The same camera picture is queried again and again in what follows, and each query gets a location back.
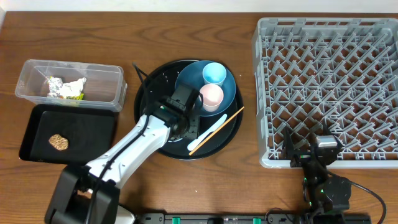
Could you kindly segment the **foil snack wrapper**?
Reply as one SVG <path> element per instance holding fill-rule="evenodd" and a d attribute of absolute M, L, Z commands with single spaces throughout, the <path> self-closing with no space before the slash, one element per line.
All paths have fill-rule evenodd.
<path fill-rule="evenodd" d="M 57 91 L 62 87 L 64 82 L 61 78 L 50 77 L 47 80 L 47 84 L 49 85 L 49 93 L 47 94 L 48 98 L 60 98 Z"/>

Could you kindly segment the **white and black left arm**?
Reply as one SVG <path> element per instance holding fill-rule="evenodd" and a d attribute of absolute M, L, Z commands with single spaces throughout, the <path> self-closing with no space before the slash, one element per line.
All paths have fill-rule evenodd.
<path fill-rule="evenodd" d="M 61 172 L 45 223 L 134 223 L 119 205 L 120 191 L 137 168 L 171 138 L 195 138 L 196 107 L 204 102 L 196 89 L 180 84 L 172 96 L 148 103 L 135 127 L 110 150 L 84 166 Z"/>

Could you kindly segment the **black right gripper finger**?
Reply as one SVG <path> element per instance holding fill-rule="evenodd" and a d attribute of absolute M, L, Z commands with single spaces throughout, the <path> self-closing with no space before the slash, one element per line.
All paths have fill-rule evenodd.
<path fill-rule="evenodd" d="M 324 136 L 329 136 L 331 138 L 334 139 L 335 144 L 331 145 L 329 144 L 329 146 L 342 146 L 341 141 L 337 138 L 337 136 L 335 136 L 329 129 L 329 127 L 327 126 L 327 124 L 322 124 L 323 126 L 323 135 Z"/>
<path fill-rule="evenodd" d="M 283 145 L 282 145 L 282 155 L 285 159 L 291 159 L 294 152 L 294 144 L 292 138 L 290 137 L 289 129 L 285 127 L 283 129 Z"/>

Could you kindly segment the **brown cookie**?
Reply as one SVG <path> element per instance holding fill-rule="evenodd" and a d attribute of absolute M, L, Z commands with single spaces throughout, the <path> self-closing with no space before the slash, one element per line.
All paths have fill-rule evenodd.
<path fill-rule="evenodd" d="M 67 138 L 60 134 L 54 134 L 49 138 L 49 143 L 58 151 L 64 151 L 69 147 L 69 141 Z"/>

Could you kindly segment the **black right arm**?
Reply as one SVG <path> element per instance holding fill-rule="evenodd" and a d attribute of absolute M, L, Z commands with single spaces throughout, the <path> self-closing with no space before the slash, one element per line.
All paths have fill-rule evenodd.
<path fill-rule="evenodd" d="M 327 166 L 337 160 L 343 147 L 324 124 L 323 134 L 315 137 L 310 149 L 295 149 L 289 129 L 282 131 L 282 155 L 292 168 L 303 169 L 303 197 L 310 204 L 304 214 L 294 217 L 294 223 L 344 223 L 342 211 L 349 209 L 351 184 L 344 177 L 332 177 Z"/>

